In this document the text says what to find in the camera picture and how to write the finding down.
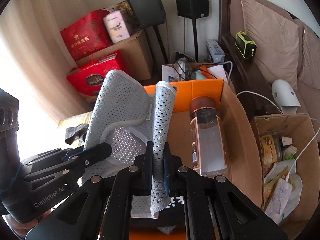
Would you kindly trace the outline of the person's left hand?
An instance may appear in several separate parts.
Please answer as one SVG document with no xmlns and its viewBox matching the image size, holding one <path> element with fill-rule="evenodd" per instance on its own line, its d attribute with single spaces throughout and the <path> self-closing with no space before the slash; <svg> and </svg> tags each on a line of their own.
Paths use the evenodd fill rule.
<svg viewBox="0 0 320 240">
<path fill-rule="evenodd" d="M 25 239 L 27 233 L 37 226 L 43 219 L 45 219 L 50 213 L 52 212 L 52 209 L 49 209 L 40 217 L 33 219 L 32 221 L 28 223 L 19 223 L 17 222 L 11 215 L 4 215 L 2 218 L 6 222 L 6 224 L 9 226 L 9 228 L 14 232 L 14 234 L 19 237 L 20 239 Z"/>
</svg>

